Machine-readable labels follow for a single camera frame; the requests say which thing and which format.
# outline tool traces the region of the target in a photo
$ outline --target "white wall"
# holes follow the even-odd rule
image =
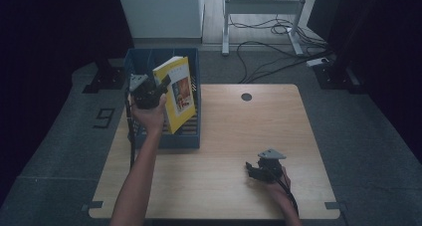
[[[132,38],[201,38],[204,0],[120,0]]]

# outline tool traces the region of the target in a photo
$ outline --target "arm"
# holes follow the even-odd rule
[[[283,173],[286,177],[282,177],[283,183],[290,187],[291,181],[286,174],[286,169],[283,167]],[[285,217],[287,226],[302,226],[301,219],[298,216],[298,213],[295,210],[295,207],[292,204],[292,201],[289,199],[289,196],[286,194],[285,190],[278,183],[271,183],[266,185],[267,190],[273,199],[282,209],[282,213]]]
[[[110,225],[143,223],[151,191],[155,158],[164,124],[165,95],[153,110],[140,110],[133,105],[131,113],[146,129],[146,139],[115,202]]]

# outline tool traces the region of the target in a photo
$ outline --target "picture on book cover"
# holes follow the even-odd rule
[[[185,77],[185,75],[179,75],[179,72],[182,73],[183,71],[180,69],[174,69],[169,73],[170,78],[175,81],[175,83],[171,85],[171,89],[173,90],[172,100],[173,105],[176,106],[174,110],[177,116],[181,115],[193,106],[193,98],[189,90],[189,78]]]

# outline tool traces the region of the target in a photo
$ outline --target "blue plastic crate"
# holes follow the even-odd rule
[[[201,132],[201,88],[197,49],[129,49],[124,60],[127,82],[132,74],[147,74],[152,77],[152,70],[173,56],[188,57],[196,115],[187,121],[175,134],[170,134],[165,127],[159,148],[199,148]],[[133,120],[129,120],[128,123],[132,124],[129,127],[132,126],[134,134],[132,145],[139,148],[146,137],[145,131]]]

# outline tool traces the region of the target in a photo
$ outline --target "book cover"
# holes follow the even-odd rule
[[[188,58],[173,57],[152,72],[158,85],[167,75],[170,77],[171,82],[166,94],[165,118],[168,131],[174,134],[196,113]]]

